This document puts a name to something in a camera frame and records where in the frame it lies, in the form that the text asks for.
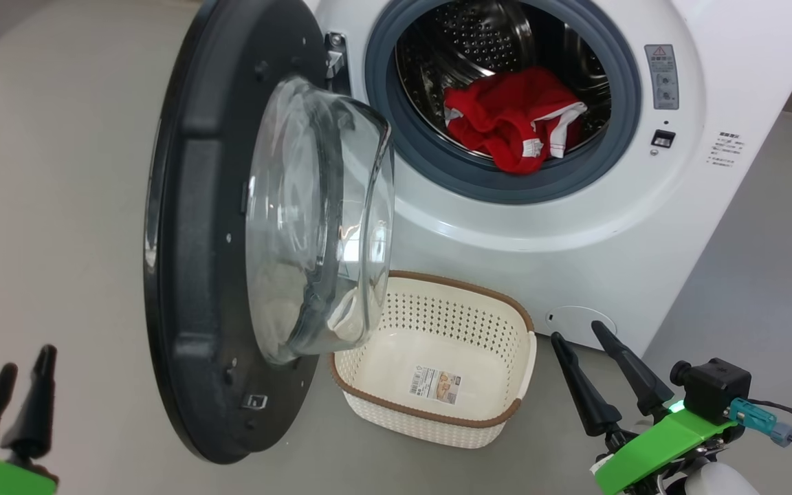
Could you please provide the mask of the grey warning label sticker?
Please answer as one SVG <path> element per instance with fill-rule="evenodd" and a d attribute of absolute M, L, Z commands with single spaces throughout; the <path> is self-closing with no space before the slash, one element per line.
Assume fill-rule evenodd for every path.
<path fill-rule="evenodd" d="M 652 83 L 654 109 L 679 109 L 679 76 L 672 45 L 644 46 Z"/>

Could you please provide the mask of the small printed text sticker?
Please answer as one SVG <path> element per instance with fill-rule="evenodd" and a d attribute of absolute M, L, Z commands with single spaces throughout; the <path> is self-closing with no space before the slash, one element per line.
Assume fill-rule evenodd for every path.
<path fill-rule="evenodd" d="M 708 147 L 706 163 L 720 167 L 733 167 L 739 163 L 744 149 L 745 141 L 741 135 L 718 132 Z"/>

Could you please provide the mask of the cream perforated basket brown rim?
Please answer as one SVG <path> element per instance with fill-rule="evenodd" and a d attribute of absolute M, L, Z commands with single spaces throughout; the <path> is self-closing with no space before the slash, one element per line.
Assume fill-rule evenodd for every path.
<path fill-rule="evenodd" d="M 532 320 L 493 289 L 392 272 L 377 329 L 330 357 L 334 382 L 374 425 L 454 448 L 487 447 L 524 401 L 537 354 Z M 459 374 L 456 404 L 413 397 L 416 366 Z"/>

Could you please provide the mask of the red white trimmed shorts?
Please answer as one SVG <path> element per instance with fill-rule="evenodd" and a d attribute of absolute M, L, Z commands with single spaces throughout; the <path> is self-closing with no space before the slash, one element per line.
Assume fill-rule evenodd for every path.
<path fill-rule="evenodd" d="M 498 144 L 488 144 L 494 163 L 507 173 L 528 175 L 546 160 L 562 159 L 570 145 L 578 143 L 580 121 L 587 111 L 587 104 L 579 101 L 503 111 L 492 121 Z"/>

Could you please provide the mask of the paper product label in basket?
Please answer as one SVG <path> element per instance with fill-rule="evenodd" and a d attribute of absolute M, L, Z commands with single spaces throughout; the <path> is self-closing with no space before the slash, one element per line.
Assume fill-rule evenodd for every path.
<path fill-rule="evenodd" d="M 416 366 L 408 394 L 454 405 L 458 401 L 462 380 L 459 374 L 427 366 Z"/>

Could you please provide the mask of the black round glass washer door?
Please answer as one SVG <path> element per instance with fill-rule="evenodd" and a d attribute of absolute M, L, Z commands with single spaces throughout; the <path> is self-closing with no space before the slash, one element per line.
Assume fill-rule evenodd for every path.
<path fill-rule="evenodd" d="M 360 348 L 386 300 L 392 126 L 327 80 L 306 0 L 205 0 L 164 94 L 144 299 L 164 410 L 196 457 L 276 445 L 318 358 Z"/>

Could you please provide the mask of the round white drain filter cover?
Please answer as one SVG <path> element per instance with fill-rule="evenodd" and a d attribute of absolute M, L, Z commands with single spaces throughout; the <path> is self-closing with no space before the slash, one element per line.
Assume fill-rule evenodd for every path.
<path fill-rule="evenodd" d="M 553 333 L 560 333 L 573 344 L 601 350 L 600 341 L 592 330 L 592 322 L 602 322 L 614 335 L 618 335 L 616 324 L 606 314 L 582 306 L 553 308 L 544 319 L 546 325 L 544 334 L 550 336 Z"/>

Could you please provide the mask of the perforated stainless steel drum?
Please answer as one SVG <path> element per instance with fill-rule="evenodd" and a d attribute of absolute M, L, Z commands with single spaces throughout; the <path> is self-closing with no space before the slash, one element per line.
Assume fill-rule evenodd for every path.
<path fill-rule="evenodd" d="M 401 88 L 438 137 L 453 142 L 444 91 L 532 66 L 550 69 L 587 107 L 570 126 L 568 153 L 608 128 L 612 97 L 597 54 L 571 26 L 519 0 L 452 0 L 421 14 L 393 50 Z"/>

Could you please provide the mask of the red white striped top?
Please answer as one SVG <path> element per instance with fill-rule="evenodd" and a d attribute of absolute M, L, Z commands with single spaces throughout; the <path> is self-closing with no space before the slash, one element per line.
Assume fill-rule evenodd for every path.
<path fill-rule="evenodd" d="M 502 135 L 546 141 L 545 125 L 584 105 L 550 69 L 533 66 L 479 78 L 462 89 L 444 91 L 447 131 L 468 149 L 480 150 L 483 139 Z"/>

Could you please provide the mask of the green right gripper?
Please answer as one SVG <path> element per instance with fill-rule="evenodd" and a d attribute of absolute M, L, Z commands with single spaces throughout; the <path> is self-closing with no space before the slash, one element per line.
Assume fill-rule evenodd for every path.
<path fill-rule="evenodd" d="M 663 417 L 642 433 L 619 428 L 622 415 L 585 376 L 570 344 L 554 332 L 551 344 L 582 428 L 589 437 L 604 435 L 607 452 L 592 466 L 602 495 L 666 495 L 666 482 L 694 461 L 712 457 L 728 443 L 738 423 L 714 425 L 682 407 L 667 408 L 674 393 L 644 361 L 600 320 L 592 332 L 607 356 L 622 370 L 644 416 Z"/>

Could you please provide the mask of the white front-load washing machine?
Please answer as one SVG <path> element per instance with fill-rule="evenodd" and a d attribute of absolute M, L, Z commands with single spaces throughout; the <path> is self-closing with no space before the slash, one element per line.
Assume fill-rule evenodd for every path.
<path fill-rule="evenodd" d="M 346 37 L 354 97 L 369 103 L 364 56 L 389 0 L 306 0 L 324 32 Z M 792 91 L 792 0 L 604 0 L 642 79 L 634 140 L 604 176 L 533 204 L 479 201 L 440 187 L 395 156 L 392 268 L 508 294 L 546 331 L 546 314 L 606 314 L 638 353 L 722 219 Z M 644 46 L 672 45 L 679 109 L 654 109 Z M 670 149 L 650 145 L 657 129 Z M 706 163 L 718 132 L 741 135 L 733 167 Z"/>

